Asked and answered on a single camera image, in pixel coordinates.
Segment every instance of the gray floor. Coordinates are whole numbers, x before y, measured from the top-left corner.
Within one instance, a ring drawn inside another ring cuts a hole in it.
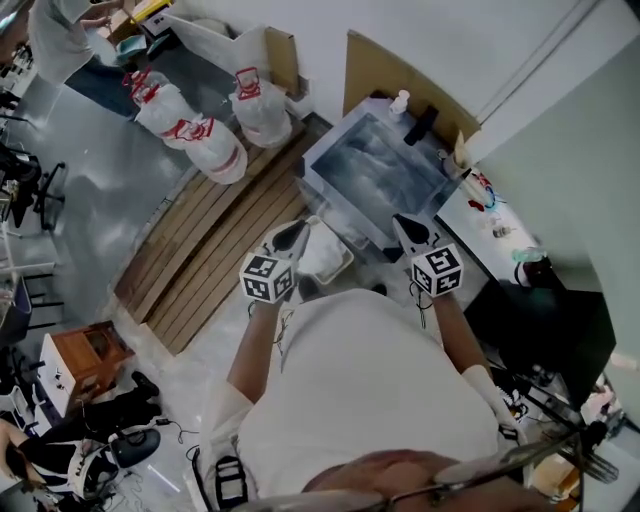
[[[161,54],[153,68],[180,87],[196,110],[229,119],[230,75],[181,46]],[[34,323],[61,320],[68,328],[94,322],[134,240],[191,163],[136,123],[39,77],[16,115],[30,122],[10,122],[3,142],[37,155],[45,171],[60,161],[67,165],[54,182],[66,203],[53,234],[41,233],[32,216],[18,230],[24,238],[13,244],[17,263],[58,261],[48,288],[65,308],[38,310]],[[21,348],[37,354],[42,335],[33,331]]]

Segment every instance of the chair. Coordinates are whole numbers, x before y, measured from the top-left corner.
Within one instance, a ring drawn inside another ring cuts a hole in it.
[[[64,204],[64,196],[49,194],[49,187],[58,170],[65,167],[66,164],[60,162],[51,173],[43,173],[35,155],[0,143],[0,173],[4,174],[0,187],[7,180],[15,180],[19,184],[18,193],[11,201],[16,227],[22,225],[27,209],[34,205],[33,211],[40,214],[40,227],[45,231],[53,229],[53,225],[45,221],[45,201],[50,199]]]
[[[40,298],[44,293],[29,295],[26,281],[51,277],[53,274],[41,274],[36,276],[19,276],[13,294],[13,301],[0,323],[0,346],[18,343],[27,337],[27,333],[33,329],[42,329],[57,325],[58,322],[48,322],[30,325],[34,308],[46,308],[63,306],[64,302],[40,302],[33,304],[31,299]]]

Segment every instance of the black shoe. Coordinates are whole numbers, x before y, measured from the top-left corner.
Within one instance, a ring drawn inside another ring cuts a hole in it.
[[[379,284],[375,285],[373,288],[371,288],[371,291],[379,293],[383,297],[387,296],[387,287],[385,285],[383,285],[382,283],[379,283]]]
[[[306,302],[309,298],[320,294],[320,288],[310,276],[301,276],[298,281],[298,291],[302,302]]]
[[[133,379],[133,382],[136,383],[138,388],[144,391],[149,396],[149,398],[158,396],[160,394],[160,388],[158,388],[158,386],[151,382],[142,372],[136,370],[131,374],[131,378]]]

